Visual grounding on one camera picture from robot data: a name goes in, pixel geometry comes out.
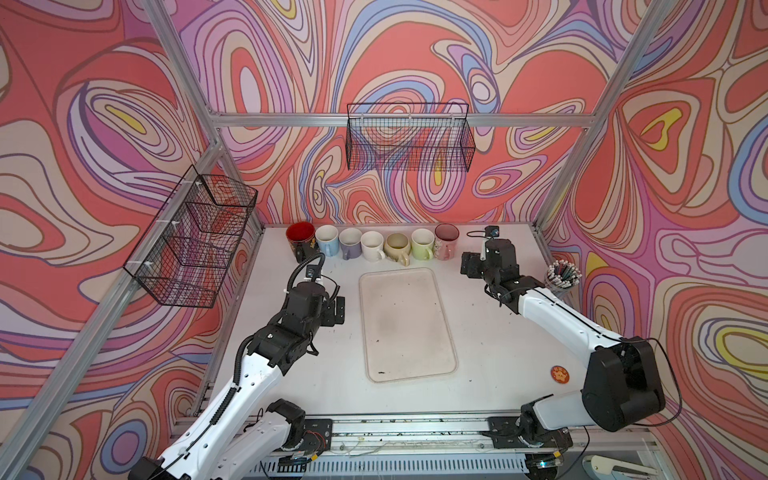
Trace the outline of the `pink patterned mug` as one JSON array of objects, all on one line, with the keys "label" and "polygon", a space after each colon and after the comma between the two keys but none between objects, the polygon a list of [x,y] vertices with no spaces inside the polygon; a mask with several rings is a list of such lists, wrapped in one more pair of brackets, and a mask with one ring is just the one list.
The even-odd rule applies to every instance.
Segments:
[{"label": "pink patterned mug", "polygon": [[441,223],[434,230],[434,258],[447,261],[455,257],[456,245],[460,237],[460,230],[456,225]]}]

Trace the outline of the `black skull mug red inside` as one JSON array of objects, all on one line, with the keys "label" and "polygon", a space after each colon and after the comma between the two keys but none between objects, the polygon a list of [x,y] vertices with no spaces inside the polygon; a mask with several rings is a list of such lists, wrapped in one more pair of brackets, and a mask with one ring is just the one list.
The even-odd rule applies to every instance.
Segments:
[{"label": "black skull mug red inside", "polygon": [[286,229],[286,239],[297,263],[302,263],[319,252],[315,232],[315,226],[307,221],[291,224]]}]

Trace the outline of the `light blue mug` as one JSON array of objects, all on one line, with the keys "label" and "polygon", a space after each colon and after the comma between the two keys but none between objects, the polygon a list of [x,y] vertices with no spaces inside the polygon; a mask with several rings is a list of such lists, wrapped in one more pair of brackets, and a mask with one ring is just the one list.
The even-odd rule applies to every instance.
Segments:
[{"label": "light blue mug", "polygon": [[315,231],[319,250],[326,257],[334,257],[340,251],[339,230],[334,225],[322,225]]}]

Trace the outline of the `light green mug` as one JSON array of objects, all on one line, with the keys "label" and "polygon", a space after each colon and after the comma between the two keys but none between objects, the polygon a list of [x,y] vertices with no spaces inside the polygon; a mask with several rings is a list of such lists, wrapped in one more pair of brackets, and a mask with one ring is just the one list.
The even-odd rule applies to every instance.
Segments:
[{"label": "light green mug", "polygon": [[421,261],[434,258],[435,235],[427,228],[418,228],[411,234],[411,254]]}]

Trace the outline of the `purple mug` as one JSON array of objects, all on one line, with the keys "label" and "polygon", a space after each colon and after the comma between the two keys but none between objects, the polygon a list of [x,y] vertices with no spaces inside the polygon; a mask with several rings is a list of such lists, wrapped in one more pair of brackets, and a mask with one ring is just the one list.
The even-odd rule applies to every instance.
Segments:
[{"label": "purple mug", "polygon": [[339,243],[342,258],[345,261],[359,258],[362,255],[363,232],[354,227],[346,228],[339,233]]}]

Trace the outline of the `white small mug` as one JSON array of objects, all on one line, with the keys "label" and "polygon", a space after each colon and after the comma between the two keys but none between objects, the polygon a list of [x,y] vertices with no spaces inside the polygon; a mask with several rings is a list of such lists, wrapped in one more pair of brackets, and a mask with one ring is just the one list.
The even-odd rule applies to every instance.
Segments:
[{"label": "white small mug", "polygon": [[361,236],[362,255],[368,262],[375,263],[386,258],[384,252],[385,239],[378,231],[367,231]]}]

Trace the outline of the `cream speckled round mug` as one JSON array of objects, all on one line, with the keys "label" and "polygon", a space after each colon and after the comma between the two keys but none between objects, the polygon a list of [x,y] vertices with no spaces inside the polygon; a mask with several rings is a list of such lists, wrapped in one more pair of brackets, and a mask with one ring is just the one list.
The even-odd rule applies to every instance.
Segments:
[{"label": "cream speckled round mug", "polygon": [[411,244],[410,239],[403,233],[392,233],[387,236],[384,243],[386,256],[402,266],[410,265]]}]

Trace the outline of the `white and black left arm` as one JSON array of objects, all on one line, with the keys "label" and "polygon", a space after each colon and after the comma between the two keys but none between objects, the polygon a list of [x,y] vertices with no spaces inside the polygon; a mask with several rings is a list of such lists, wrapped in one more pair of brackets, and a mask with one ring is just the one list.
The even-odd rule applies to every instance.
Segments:
[{"label": "white and black left arm", "polygon": [[299,406],[285,399],[261,403],[299,359],[317,355],[320,328],[344,321],[343,296],[315,281],[293,286],[282,308],[241,342],[228,387],[158,458],[141,458],[129,478],[242,479],[275,451],[325,449],[327,440],[306,429]]}]

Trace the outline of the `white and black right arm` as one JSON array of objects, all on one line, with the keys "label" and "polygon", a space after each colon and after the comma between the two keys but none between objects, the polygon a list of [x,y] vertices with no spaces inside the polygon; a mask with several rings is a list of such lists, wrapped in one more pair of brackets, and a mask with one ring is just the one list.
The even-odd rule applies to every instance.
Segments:
[{"label": "white and black right arm", "polygon": [[523,405],[508,435],[539,447],[572,427],[616,432],[666,408],[649,341],[626,338],[596,324],[536,278],[522,275],[510,240],[487,239],[482,252],[464,252],[460,272],[483,280],[486,295],[537,324],[586,367],[582,387]]}]

